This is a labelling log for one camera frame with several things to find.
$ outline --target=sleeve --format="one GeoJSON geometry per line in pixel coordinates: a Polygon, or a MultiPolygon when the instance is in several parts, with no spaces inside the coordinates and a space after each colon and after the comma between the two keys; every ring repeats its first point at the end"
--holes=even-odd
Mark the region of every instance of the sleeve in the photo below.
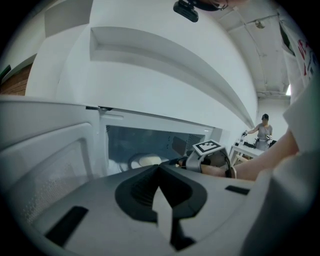
{"type": "Polygon", "coordinates": [[[283,114],[300,152],[320,149],[320,74],[283,114]]]}

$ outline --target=black cap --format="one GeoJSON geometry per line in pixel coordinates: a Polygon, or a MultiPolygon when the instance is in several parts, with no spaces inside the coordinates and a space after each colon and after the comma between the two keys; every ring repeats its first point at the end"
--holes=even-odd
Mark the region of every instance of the black cap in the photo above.
{"type": "Polygon", "coordinates": [[[262,116],[261,120],[263,120],[263,119],[269,120],[269,116],[268,116],[267,114],[264,114],[264,115],[262,116]]]}

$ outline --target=table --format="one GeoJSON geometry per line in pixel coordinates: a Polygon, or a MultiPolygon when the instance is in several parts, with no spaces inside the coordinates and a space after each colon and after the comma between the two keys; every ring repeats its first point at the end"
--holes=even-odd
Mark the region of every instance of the table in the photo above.
{"type": "Polygon", "coordinates": [[[242,153],[245,154],[249,157],[255,158],[257,156],[260,156],[264,151],[260,150],[260,149],[256,149],[256,148],[252,148],[252,147],[248,147],[245,145],[232,145],[231,146],[231,152],[229,155],[230,158],[230,163],[233,163],[236,159],[236,155],[238,153],[242,153]]]}

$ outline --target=ceiling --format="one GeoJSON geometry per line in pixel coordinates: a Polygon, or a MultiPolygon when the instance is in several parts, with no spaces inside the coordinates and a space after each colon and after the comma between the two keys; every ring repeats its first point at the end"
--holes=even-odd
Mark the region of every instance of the ceiling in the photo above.
{"type": "Polygon", "coordinates": [[[277,8],[279,5],[271,0],[251,0],[210,12],[242,53],[259,98],[288,98],[285,94],[289,80],[277,8]]]}

